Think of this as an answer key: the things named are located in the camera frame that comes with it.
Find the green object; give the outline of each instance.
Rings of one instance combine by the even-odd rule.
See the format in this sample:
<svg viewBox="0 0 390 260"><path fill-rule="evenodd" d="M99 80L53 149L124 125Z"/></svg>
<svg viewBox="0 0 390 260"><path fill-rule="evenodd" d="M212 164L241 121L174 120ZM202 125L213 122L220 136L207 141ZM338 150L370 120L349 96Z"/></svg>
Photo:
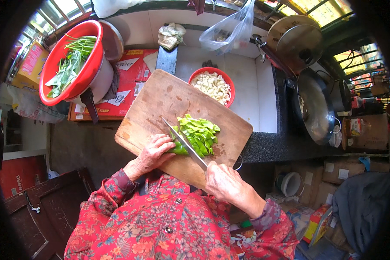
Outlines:
<svg viewBox="0 0 390 260"><path fill-rule="evenodd" d="M242 228L246 228L246 227L249 227L249 226L252 226L253 224L250 223L250 221L244 221L244 222L241 222L240 223L240 227Z"/></svg>
<svg viewBox="0 0 390 260"><path fill-rule="evenodd" d="M180 126L174 126L173 129L175 129L180 135L186 135L186 138L195 153L197 153L201 158L204 158L210 153L214 154L212 146L214 143L218 143L215 133L221 130L216 124L213 124L211 121L206 119L192 118L189 114L186 114L183 118L177 117L177 120L179 121ZM176 147L170 149L168 152L188 154L182 144L175 140L176 137L172 132L171 137L176 144Z"/></svg>
<svg viewBox="0 0 390 260"><path fill-rule="evenodd" d="M68 54L65 59L59 61L57 74L45 83L46 86L53 86L47 95L52 98L59 96L76 78L97 40L95 36L73 38L67 34L65 35L73 39L69 40L71 43L64 47L64 49L69 49Z"/></svg>

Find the person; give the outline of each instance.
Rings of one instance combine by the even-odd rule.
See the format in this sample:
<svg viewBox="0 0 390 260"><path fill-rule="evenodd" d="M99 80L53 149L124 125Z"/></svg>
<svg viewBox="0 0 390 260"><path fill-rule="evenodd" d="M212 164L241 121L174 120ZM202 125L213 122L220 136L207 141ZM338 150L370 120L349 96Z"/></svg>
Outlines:
<svg viewBox="0 0 390 260"><path fill-rule="evenodd" d="M205 174L208 195L191 192L188 184L157 172L175 156L166 153L174 146L169 136L156 134L135 160L102 181L101 188L81 204L65 259L235 260L230 204L250 216L257 233L244 259L293 259L299 243L293 223L237 171L210 162ZM144 189L138 192L135 181L144 174Z"/></svg>

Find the red floral shirt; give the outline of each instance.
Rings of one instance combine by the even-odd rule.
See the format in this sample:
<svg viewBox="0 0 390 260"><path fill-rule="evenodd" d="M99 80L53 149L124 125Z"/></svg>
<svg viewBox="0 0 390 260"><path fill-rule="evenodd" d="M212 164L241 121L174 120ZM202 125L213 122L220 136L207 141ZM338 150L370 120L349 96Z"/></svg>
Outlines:
<svg viewBox="0 0 390 260"><path fill-rule="evenodd" d="M81 204L65 259L238 259L231 249L228 203L167 174L146 179L146 195L121 169ZM257 233L244 259L293 259L298 243L293 223L267 200L250 220Z"/></svg>

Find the concrete floor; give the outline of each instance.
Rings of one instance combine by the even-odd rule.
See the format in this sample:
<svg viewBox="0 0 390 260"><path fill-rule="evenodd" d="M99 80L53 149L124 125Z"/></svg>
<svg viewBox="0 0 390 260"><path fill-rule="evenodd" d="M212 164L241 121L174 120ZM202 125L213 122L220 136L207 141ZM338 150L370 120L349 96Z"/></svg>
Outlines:
<svg viewBox="0 0 390 260"><path fill-rule="evenodd" d="M64 121L51 127L51 169L59 174L87 167L95 187L135 155L114 141L116 130ZM244 164L241 177L262 196L273 186L274 164Z"/></svg>

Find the red plastic basin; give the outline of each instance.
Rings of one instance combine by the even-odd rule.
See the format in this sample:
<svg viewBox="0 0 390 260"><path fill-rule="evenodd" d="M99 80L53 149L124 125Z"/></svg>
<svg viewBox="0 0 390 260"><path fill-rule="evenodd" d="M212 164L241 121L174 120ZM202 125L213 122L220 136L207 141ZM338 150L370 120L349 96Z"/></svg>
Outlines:
<svg viewBox="0 0 390 260"><path fill-rule="evenodd" d="M65 57L69 50L68 48L64 49L64 47L69 43L68 40L72 39L64 35L57 42L44 64L39 83L40 98L42 102L48 106L54 106L64 99L73 99L86 90L94 76L97 74L103 60L104 49L103 44L101 43L101 39L103 37L103 27L99 22L94 20L85 21L70 29L67 34L74 38L94 35L97 36L97 41L90 56L74 81L67 86L59 96L56 98L50 98L47 97L47 94L51 91L52 86L46 86L45 83L57 74L59 61L61 58Z"/></svg>
<svg viewBox="0 0 390 260"><path fill-rule="evenodd" d="M223 76L223 79L225 81L225 83L227 83L229 85L229 101L228 103L225 105L226 107L230 107L232 102L234 101L234 97L235 97L235 86L234 86L234 83L232 82L232 80L229 78L229 76L227 74L225 74L225 72L223 72L222 70L219 70L217 68L213 68L213 67L205 67L205 68L200 68L199 70L196 70L194 73L192 73L191 77L189 78L189 81L188 83L191 84L191 81L198 75L198 74L201 74L205 71L208 71L209 73L214 73L216 72L218 75L222 75Z"/></svg>

